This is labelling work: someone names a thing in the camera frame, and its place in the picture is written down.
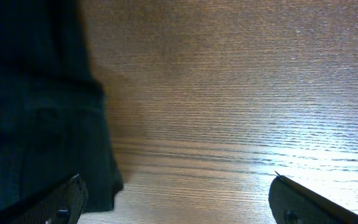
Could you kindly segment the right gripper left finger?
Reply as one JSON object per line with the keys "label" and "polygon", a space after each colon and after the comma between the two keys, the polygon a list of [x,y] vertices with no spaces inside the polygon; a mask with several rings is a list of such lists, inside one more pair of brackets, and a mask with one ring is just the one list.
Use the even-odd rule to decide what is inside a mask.
{"label": "right gripper left finger", "polygon": [[0,224],[77,224],[87,199],[77,174],[1,210]]}

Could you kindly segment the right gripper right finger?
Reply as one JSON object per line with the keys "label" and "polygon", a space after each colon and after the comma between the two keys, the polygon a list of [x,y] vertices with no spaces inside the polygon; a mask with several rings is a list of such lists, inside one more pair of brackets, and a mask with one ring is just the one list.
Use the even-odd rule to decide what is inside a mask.
{"label": "right gripper right finger", "polygon": [[277,224],[358,224],[358,214],[280,174],[268,202]]}

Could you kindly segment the black jeans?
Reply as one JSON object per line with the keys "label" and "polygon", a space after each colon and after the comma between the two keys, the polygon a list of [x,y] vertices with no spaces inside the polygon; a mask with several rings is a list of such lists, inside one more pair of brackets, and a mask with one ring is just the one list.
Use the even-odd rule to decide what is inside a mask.
{"label": "black jeans", "polygon": [[0,211],[73,175],[84,212],[114,208],[123,181],[79,5],[0,0]]}

